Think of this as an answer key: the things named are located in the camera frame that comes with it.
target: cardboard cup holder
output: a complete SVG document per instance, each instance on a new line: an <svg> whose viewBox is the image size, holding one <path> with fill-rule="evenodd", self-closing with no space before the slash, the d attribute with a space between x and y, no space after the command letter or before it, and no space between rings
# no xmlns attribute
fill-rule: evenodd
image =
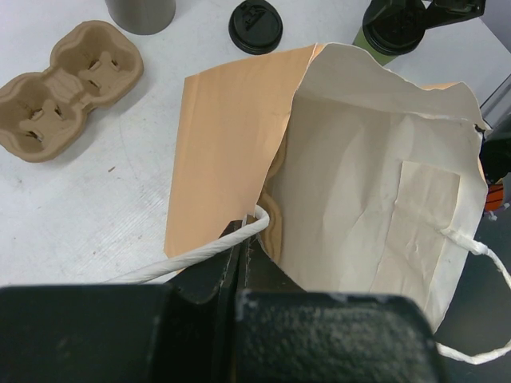
<svg viewBox="0 0 511 383"><path fill-rule="evenodd" d="M123 97L144 71L136 46L106 22L83 22L52 49L50 67L0 89L0 144L28 162L53 159L87 114Z"/></svg>

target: scratch on table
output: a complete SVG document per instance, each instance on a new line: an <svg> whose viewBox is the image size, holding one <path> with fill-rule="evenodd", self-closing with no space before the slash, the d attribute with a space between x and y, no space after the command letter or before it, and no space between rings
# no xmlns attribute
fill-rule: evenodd
<svg viewBox="0 0 511 383"><path fill-rule="evenodd" d="M129 159L128 151L126 150L125 138L122 135L122 128L121 128L121 126L119 126L119 134L121 135L122 150L124 151L126 159L128 160L128 165L131 168L131 171L132 171L133 175L135 176L135 180L139 181L138 176L135 173L135 169L133 168L133 164L131 163L131 160Z"/></svg>

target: table surface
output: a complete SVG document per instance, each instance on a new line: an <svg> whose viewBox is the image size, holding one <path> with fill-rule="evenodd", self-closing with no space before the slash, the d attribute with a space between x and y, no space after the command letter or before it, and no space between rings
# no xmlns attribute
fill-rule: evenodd
<svg viewBox="0 0 511 383"><path fill-rule="evenodd" d="M0 148L0 286L100 282L164 259L163 242L184 78L248 57L228 36L240 0L177 0L153 36L125 35L145 73L57 159L28 164ZM273 0L284 23L278 50L351 43L369 0ZM78 23L112 22L90 0L0 4L0 85L42 71ZM483 102L511 72L511 54L480 20L430 30L388 66L418 84L464 81Z"/></svg>

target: bag handle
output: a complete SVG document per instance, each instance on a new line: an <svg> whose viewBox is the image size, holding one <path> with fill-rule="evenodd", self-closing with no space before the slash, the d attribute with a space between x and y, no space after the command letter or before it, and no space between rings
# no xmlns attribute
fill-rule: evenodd
<svg viewBox="0 0 511 383"><path fill-rule="evenodd" d="M474 255L486 255L493 260L497 269L504 276L504 280L507 283L509 289L511 290L511 275L504 266L504 263L497 257L497 255L489 249L484 243L478 242L474 239L471 239L465 235L462 235L452 229L445 229L440 231L445 237L456 243L458 246L463 247L465 250L470 251ZM438 352L445 356L450 357L456 361L464 361L466 363L470 363L471 365L481 365L488 361L493 361L502 355L506 355L509 351L511 351L511 340L506 343L504 347L500 349L494 349L487 353L479 353L478 355L470 356L464 353L457 351L456 349L451 349L446 345L441 343L437 343Z"/></svg>

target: white rope handle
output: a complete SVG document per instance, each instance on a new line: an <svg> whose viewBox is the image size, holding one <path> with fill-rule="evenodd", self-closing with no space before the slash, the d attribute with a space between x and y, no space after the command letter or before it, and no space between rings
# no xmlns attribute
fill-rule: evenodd
<svg viewBox="0 0 511 383"><path fill-rule="evenodd" d="M463 247L464 249L470 251L474 255L486 255L487 257L490 257L493 260L493 263L495 263L495 266L497 266L497 269L504 276L505 282L507 283L509 289L511 290L511 275L509 275L509 272L505 268L504 263L502 263L502 261L497 257L497 255L491 249L489 249L484 243L478 242L474 239L461 235L460 233L457 233L456 231L453 231L451 229L442 230L441 233L445 235L447 238L449 238L451 241L456 243L458 246ZM438 352L441 355L445 357L450 357L451 359L454 359L456 361L464 361L466 363L470 363L471 365L481 365L488 361L493 361L498 357L506 355L509 351L511 351L511 340L500 349L494 349L493 351L489 351L488 353L480 353L472 357L470 355L465 355L464 353L461 353L456 349L451 349L446 345L442 345L440 343L438 343L437 345Z"/></svg>
<svg viewBox="0 0 511 383"><path fill-rule="evenodd" d="M162 275L205 261L215 254L225 251L238 243L242 243L245 239L264 230L270 223L268 213L260 206L255 207L255 217L258 220L254 223L243 226L224 237L218 238L216 241L208 243L207 245L192 251L187 251L177 257L142 267L141 269L110 279L103 283L144 283L152 281Z"/></svg>

